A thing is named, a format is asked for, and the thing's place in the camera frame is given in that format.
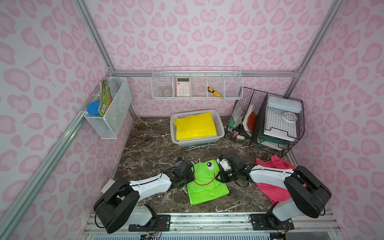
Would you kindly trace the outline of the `green frog raincoat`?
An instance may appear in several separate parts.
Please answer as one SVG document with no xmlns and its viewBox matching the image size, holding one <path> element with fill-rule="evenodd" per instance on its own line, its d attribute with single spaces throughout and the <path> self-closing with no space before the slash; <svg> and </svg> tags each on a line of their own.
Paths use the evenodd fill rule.
<svg viewBox="0 0 384 240">
<path fill-rule="evenodd" d="M 216 160 L 194 165 L 195 180 L 188 183 L 188 194 L 191 205 L 198 205 L 221 198 L 229 193 L 225 183 L 216 179 L 220 168 Z"/>
</svg>

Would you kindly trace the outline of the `yellow raincoat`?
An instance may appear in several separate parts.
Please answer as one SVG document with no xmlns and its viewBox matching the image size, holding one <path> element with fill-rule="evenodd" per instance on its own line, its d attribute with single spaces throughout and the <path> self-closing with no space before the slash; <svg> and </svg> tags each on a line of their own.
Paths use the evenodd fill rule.
<svg viewBox="0 0 384 240">
<path fill-rule="evenodd" d="M 176 126 L 177 141 L 217 136 L 211 112 L 176 119 L 173 123 Z"/>
</svg>

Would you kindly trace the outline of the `pink raincoat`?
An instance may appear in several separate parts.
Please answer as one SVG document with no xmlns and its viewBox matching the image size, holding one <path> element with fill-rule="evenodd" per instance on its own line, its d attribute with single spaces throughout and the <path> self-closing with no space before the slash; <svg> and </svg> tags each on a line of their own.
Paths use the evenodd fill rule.
<svg viewBox="0 0 384 240">
<path fill-rule="evenodd" d="M 271 160 L 268 162 L 263 162 L 260 159 L 256 159 L 256 163 L 257 165 L 274 169 L 293 170 L 296 168 L 294 165 L 281 159 L 277 155 L 271 156 Z M 259 190 L 270 199 L 272 204 L 283 202 L 291 197 L 289 191 L 285 189 L 263 183 L 257 183 L 256 185 Z"/>
</svg>

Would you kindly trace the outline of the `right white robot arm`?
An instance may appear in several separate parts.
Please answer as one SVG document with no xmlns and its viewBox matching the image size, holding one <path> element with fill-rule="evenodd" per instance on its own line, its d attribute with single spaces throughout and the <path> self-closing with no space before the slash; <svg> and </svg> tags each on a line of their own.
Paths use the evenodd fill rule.
<svg viewBox="0 0 384 240">
<path fill-rule="evenodd" d="M 331 191 L 304 166 L 295 169 L 274 169 L 246 164 L 238 155 L 221 155 L 217 180 L 228 183 L 242 180 L 248 183 L 268 184 L 287 190 L 290 198 L 274 204 L 266 213 L 267 220 L 285 222 L 298 216 L 318 218 L 326 211 Z"/>
</svg>

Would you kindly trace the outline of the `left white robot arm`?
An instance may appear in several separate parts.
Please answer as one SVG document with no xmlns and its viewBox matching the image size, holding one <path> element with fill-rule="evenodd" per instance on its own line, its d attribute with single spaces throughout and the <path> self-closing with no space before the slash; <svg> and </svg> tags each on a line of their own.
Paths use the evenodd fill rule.
<svg viewBox="0 0 384 240">
<path fill-rule="evenodd" d="M 155 235 L 163 230 L 162 219 L 149 206 L 138 203 L 151 196 L 182 188 L 195 180 L 194 165 L 188 160 L 148 179 L 114 181 L 93 206 L 95 224 L 112 234 L 129 224 L 129 231 Z"/>
</svg>

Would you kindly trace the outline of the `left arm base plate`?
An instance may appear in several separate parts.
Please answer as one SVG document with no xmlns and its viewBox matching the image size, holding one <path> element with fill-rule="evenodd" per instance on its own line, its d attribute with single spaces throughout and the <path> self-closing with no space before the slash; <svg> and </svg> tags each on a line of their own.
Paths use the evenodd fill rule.
<svg viewBox="0 0 384 240">
<path fill-rule="evenodd" d="M 170 230 L 171 215 L 156 215 L 152 217 L 144 226 L 129 225 L 129 232 L 153 232 L 160 229 L 161 232 Z"/>
</svg>

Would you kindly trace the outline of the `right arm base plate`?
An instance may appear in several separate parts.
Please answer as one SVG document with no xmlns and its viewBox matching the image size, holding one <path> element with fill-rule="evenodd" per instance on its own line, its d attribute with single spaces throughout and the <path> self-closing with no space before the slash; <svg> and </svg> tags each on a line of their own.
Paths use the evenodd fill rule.
<svg viewBox="0 0 384 240">
<path fill-rule="evenodd" d="M 295 229 L 291 219 L 281 222 L 274 216 L 267 214 L 250 214 L 248 219 L 254 231 L 288 232 Z"/>
</svg>

